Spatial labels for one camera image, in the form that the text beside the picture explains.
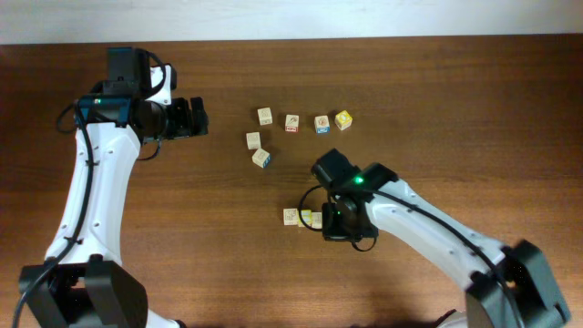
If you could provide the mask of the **wooden block letter J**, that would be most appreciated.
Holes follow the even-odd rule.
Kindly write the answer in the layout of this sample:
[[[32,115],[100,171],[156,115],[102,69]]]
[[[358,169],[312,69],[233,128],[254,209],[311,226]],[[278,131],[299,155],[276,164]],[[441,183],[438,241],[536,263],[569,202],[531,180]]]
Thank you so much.
[[[322,229],[322,213],[321,212],[313,212],[311,220],[312,220],[312,225],[311,225],[312,228],[314,228],[316,230]]]

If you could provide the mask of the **wooden block green R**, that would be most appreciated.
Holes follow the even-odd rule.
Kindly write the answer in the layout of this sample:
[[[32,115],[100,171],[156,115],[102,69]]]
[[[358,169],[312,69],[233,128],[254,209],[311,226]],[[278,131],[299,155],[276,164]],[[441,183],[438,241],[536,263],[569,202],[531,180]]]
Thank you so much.
[[[283,224],[285,226],[297,226],[299,221],[299,212],[297,209],[283,210]]]

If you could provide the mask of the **wooden block yellow top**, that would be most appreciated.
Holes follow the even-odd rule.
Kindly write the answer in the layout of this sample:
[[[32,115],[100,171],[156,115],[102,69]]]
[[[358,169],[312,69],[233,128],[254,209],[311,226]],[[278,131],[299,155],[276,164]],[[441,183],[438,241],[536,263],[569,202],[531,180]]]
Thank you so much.
[[[312,211],[311,210],[298,210],[298,226],[299,227],[311,227],[312,226]]]

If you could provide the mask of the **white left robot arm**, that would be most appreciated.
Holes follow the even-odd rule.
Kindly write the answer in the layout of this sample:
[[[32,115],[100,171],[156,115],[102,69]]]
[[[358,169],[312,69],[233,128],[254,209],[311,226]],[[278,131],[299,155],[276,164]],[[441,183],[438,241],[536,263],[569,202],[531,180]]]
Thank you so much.
[[[136,47],[107,51],[107,78],[74,100],[76,161],[66,207],[43,263],[23,267],[12,325],[29,309],[42,327],[181,327],[152,311],[122,266],[128,182],[141,148],[204,136],[201,97],[172,97],[174,67]]]

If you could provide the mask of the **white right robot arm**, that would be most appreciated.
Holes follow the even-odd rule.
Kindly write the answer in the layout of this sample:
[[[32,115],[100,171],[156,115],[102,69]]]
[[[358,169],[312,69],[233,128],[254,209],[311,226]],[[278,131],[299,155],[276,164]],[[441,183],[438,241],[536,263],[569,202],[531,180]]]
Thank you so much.
[[[327,192],[327,241],[376,241],[385,231],[450,277],[465,294],[465,311],[444,327],[563,327],[571,319],[546,256],[522,240],[510,247],[454,220],[419,196],[392,170],[359,169],[337,149],[316,160],[312,175]]]

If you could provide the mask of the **wooden block red Y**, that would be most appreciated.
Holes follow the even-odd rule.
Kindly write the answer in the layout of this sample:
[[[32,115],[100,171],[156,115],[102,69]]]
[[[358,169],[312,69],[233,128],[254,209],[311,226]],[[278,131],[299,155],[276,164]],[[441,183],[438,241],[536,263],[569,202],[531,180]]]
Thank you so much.
[[[261,148],[261,134],[259,132],[247,133],[246,141],[249,150]]]

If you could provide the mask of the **wooden block red E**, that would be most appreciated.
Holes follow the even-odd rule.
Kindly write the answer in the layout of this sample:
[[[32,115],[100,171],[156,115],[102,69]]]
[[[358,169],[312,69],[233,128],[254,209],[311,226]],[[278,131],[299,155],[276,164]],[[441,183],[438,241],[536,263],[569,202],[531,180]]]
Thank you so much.
[[[273,117],[270,108],[259,108],[257,113],[261,126],[270,125],[273,123]]]

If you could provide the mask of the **wooden block blue L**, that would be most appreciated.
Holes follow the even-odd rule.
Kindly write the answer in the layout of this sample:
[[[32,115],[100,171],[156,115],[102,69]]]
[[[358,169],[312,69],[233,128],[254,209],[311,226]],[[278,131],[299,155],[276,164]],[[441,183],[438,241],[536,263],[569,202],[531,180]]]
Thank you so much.
[[[252,155],[252,162],[264,169],[271,162],[271,154],[264,149],[257,149]]]

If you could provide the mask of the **wooden block blue D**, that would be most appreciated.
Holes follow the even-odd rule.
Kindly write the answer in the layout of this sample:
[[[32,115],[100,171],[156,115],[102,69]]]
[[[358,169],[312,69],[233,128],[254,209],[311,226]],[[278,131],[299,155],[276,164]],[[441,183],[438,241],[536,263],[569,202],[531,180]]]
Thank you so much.
[[[317,134],[325,134],[330,132],[330,122],[327,116],[315,117],[314,126]]]

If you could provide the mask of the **wooden block yellow O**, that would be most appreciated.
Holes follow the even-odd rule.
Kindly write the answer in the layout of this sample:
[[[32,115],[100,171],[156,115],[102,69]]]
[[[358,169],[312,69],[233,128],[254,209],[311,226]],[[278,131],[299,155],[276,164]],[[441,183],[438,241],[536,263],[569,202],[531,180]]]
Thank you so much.
[[[347,110],[343,110],[335,115],[334,123],[339,130],[346,130],[353,123],[353,117]]]

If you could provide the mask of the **wooden block red 6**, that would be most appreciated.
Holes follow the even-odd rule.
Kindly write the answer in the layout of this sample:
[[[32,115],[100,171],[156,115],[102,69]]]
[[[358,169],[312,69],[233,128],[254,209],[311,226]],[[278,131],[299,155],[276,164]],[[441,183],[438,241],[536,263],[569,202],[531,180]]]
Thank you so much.
[[[284,128],[286,132],[299,131],[299,116],[288,114],[285,118]]]

